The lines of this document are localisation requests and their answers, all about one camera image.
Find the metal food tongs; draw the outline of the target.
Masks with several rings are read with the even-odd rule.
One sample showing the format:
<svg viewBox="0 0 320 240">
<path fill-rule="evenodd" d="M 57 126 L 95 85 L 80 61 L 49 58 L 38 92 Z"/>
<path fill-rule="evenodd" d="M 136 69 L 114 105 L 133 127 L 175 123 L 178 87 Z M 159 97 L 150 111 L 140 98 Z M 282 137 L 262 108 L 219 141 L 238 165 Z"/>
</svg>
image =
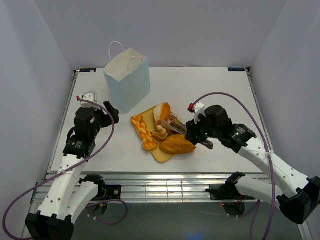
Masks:
<svg viewBox="0 0 320 240">
<path fill-rule="evenodd" d="M 166 122 L 165 120 L 161 120 L 161 125 L 166 128 L 167 130 L 171 130 L 174 131 L 178 134 L 181 135 L 186 135 L 187 134 L 187 127 L 184 123 L 182 123 L 178 118 L 177 118 L 177 123 L 176 124 L 169 124 L 168 122 Z M 205 140 L 204 142 L 200 143 L 202 146 L 212 150 L 214 148 L 214 144 L 209 141 L 209 140 Z"/>
</svg>

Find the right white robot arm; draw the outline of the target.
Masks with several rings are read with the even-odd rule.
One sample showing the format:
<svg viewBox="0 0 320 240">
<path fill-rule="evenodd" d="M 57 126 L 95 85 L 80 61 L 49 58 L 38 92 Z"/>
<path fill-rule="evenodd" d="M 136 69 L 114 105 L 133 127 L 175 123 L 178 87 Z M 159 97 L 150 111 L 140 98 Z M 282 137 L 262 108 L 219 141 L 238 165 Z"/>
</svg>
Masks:
<svg viewBox="0 0 320 240">
<path fill-rule="evenodd" d="M 248 178 L 236 172 L 226 181 L 226 194 L 237 199 L 240 195 L 260 199 L 276 208 L 291 222 L 301 225 L 320 204 L 320 178 L 308 177 L 295 170 L 266 145 L 244 124 L 235 124 L 220 105 L 205 107 L 191 103 L 188 111 L 193 120 L 186 123 L 186 140 L 192 144 L 217 139 L 224 147 L 247 159 L 271 179 L 271 184 Z"/>
</svg>

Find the round white-orange bread loaf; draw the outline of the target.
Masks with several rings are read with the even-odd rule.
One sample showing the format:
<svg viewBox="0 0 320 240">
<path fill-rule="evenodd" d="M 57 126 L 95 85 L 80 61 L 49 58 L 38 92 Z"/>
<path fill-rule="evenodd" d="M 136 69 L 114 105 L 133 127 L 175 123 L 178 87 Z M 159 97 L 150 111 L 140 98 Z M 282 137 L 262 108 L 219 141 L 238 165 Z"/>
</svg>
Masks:
<svg viewBox="0 0 320 240">
<path fill-rule="evenodd" d="M 156 105 L 153 109 L 153 128 L 156 129 L 156 127 L 161 124 L 162 120 L 169 123 L 171 113 L 171 106 L 167 102 L 159 103 L 158 105 Z"/>
</svg>

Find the pink sugared donut bread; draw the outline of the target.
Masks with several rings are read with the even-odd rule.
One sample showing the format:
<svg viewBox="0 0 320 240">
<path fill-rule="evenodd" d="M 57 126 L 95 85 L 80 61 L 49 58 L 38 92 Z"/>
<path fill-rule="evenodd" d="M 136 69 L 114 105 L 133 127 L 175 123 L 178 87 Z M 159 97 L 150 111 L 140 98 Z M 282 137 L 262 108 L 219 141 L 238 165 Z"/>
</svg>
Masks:
<svg viewBox="0 0 320 240">
<path fill-rule="evenodd" d="M 169 115 L 169 124 L 170 125 L 176 124 L 177 120 L 178 120 L 177 116 L 174 113 L 170 113 L 170 115 Z"/>
</svg>

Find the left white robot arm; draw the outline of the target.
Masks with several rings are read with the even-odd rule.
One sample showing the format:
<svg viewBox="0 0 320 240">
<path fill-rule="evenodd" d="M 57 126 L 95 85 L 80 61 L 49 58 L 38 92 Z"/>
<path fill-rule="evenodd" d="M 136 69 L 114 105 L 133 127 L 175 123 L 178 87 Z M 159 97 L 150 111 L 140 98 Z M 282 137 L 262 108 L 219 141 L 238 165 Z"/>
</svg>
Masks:
<svg viewBox="0 0 320 240">
<path fill-rule="evenodd" d="M 119 122 L 119 111 L 109 101 L 103 103 L 108 113 L 91 102 L 81 102 L 74 126 L 67 134 L 62 161 L 52 186 L 36 213 L 29 213 L 25 225 L 33 240 L 70 240 L 80 213 L 92 201 L 106 199 L 103 177 L 80 175 L 96 147 L 102 128 Z"/>
</svg>

